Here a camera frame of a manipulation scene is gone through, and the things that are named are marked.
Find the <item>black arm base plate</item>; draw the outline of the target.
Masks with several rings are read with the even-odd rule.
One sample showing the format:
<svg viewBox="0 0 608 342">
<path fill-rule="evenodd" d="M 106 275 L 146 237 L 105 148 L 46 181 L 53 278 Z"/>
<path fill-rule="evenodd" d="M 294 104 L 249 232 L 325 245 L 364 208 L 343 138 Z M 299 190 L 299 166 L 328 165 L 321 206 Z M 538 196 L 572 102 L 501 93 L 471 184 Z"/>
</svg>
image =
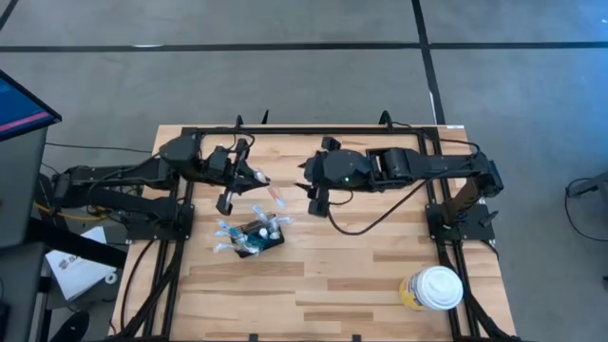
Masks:
<svg viewBox="0 0 608 342">
<path fill-rule="evenodd" d="M 126 234 L 128 240 L 166 240 L 184 241 L 191 236 L 194 222 L 195 206 L 178 205 L 178 211 L 172 219 L 152 221 L 134 221 L 129 224 Z"/>
<path fill-rule="evenodd" d="M 443 204 L 430 204 L 426 215 L 429 235 L 437 241 L 490 241 L 495 238 L 492 220 L 498 212 L 489 212 L 485 204 L 476 203 L 454 218 L 447 214 Z"/>
</svg>

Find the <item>black oval object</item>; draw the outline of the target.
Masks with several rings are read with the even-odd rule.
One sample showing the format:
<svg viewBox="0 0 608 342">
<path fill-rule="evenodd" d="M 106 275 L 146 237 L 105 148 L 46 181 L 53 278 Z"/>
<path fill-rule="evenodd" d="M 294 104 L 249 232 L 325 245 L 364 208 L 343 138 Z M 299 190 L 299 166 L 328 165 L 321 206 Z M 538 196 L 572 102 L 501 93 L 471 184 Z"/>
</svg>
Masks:
<svg viewBox="0 0 608 342">
<path fill-rule="evenodd" d="M 90 322 L 88 312 L 80 311 L 70 316 L 48 342 L 82 342 Z"/>
</svg>

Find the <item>dark grey desk base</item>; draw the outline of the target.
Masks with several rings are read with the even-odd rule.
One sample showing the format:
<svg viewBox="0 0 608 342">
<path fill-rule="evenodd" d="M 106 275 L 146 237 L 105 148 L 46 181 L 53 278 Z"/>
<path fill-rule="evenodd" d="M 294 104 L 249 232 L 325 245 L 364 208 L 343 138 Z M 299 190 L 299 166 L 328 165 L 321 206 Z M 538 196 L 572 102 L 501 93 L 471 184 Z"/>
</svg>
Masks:
<svg viewBox="0 0 608 342">
<path fill-rule="evenodd" d="M 38 294 L 46 252 L 44 242 L 0 250 L 0 342 L 39 342 L 44 336 Z"/>
</svg>

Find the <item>slim yellow-headed toothbrush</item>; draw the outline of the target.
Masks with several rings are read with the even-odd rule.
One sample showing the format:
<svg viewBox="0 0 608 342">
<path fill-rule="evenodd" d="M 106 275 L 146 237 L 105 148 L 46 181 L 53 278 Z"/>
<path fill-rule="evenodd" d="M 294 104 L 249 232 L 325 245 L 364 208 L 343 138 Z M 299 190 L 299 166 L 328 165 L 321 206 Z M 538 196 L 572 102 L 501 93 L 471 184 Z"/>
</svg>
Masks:
<svg viewBox="0 0 608 342">
<path fill-rule="evenodd" d="M 280 192 L 280 189 L 272 183 L 271 179 L 262 170 L 256 170 L 255 176 L 258 181 L 267 184 L 267 190 L 271 198 L 281 210 L 284 210 L 286 208 L 286 202 Z"/>
</svg>

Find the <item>Lysol wipes canister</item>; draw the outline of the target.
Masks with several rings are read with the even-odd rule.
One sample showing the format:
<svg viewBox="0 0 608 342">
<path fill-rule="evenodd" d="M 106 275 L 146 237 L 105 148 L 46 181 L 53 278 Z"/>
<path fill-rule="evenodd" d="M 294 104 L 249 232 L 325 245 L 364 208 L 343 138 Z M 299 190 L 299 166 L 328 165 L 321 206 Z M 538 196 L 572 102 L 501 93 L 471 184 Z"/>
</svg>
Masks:
<svg viewBox="0 0 608 342">
<path fill-rule="evenodd" d="M 464 286 L 448 267 L 432 266 L 404 278 L 398 293 L 403 304 L 413 310 L 448 311 L 461 303 Z"/>
</svg>

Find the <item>blue screen monitor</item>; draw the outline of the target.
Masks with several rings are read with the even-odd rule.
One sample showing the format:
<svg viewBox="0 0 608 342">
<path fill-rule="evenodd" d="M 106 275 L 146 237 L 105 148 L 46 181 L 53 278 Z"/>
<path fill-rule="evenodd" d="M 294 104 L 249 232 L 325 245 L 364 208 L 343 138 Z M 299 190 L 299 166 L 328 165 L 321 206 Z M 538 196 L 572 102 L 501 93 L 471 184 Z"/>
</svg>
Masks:
<svg viewBox="0 0 608 342">
<path fill-rule="evenodd" d="M 62 120 L 57 111 L 0 69 L 0 142 Z"/>
</svg>

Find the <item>grey floor object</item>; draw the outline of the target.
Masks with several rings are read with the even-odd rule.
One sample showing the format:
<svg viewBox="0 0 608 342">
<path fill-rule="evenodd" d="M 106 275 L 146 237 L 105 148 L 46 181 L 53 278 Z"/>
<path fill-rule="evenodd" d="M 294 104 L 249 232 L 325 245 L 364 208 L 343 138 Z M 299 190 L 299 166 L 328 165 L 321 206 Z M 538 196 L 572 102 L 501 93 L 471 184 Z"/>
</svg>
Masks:
<svg viewBox="0 0 608 342">
<path fill-rule="evenodd" d="M 589 192 L 599 192 L 601 197 L 608 200 L 608 171 L 588 179 L 575 180 L 567 187 L 569 198 L 579 197 Z"/>
</svg>

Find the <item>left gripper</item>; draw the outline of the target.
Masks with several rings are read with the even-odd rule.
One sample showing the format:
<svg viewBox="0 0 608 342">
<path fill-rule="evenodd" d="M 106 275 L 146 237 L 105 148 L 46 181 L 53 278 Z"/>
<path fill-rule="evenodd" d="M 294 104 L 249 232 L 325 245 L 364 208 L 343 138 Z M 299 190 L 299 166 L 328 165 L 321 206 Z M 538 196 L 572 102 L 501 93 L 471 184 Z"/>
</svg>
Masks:
<svg viewBox="0 0 608 342">
<path fill-rule="evenodd" d="M 203 166 L 204 183 L 223 186 L 224 192 L 219 196 L 216 208 L 223 215 L 232 213 L 232 196 L 237 193 L 242 195 L 245 192 L 267 187 L 270 185 L 270 178 L 259 168 L 252 168 L 247 161 L 242 161 L 248 155 L 250 145 L 246 139 L 238 139 L 235 148 L 229 150 L 230 163 L 220 177 L 214 177 L 207 171 L 207 159 Z M 241 171 L 244 176 L 254 180 L 238 180 L 238 170 L 241 163 Z"/>
</svg>

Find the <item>black desk bar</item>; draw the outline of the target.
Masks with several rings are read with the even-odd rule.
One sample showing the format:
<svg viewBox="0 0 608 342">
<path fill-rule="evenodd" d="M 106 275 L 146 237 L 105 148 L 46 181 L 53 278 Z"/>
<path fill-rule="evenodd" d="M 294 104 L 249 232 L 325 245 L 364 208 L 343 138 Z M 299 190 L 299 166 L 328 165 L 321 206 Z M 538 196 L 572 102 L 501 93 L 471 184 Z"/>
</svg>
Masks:
<svg viewBox="0 0 608 342">
<path fill-rule="evenodd" d="M 60 229 L 38 218 L 29 219 L 26 241 L 44 242 L 52 250 L 119 269 L 122 269 L 127 257 L 126 252 L 122 250 Z"/>
</svg>

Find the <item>white booklet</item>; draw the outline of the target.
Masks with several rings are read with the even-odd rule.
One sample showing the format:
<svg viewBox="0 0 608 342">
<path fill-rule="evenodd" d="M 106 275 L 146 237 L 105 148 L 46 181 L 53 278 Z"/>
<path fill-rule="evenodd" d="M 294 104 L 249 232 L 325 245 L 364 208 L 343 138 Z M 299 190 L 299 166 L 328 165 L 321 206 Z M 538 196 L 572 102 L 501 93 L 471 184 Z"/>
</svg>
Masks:
<svg viewBox="0 0 608 342">
<path fill-rule="evenodd" d="M 56 250 L 46 253 L 46 259 L 67 301 L 82 295 L 97 283 L 105 282 L 107 274 L 117 274 L 115 267 Z"/>
</svg>

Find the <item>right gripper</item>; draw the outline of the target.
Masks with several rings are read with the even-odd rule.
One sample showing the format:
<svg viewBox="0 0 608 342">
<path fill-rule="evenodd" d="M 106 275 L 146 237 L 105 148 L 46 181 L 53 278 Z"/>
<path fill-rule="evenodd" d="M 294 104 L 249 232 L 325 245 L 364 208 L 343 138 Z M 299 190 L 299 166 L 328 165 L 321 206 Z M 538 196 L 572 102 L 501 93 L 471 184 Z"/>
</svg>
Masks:
<svg viewBox="0 0 608 342">
<path fill-rule="evenodd" d="M 310 184 L 295 182 L 294 185 L 313 192 L 315 188 L 343 188 L 343 151 L 341 143 L 333 137 L 324 137 L 321 142 L 322 151 L 316 151 L 297 167 L 304 169 L 304 177 Z"/>
</svg>

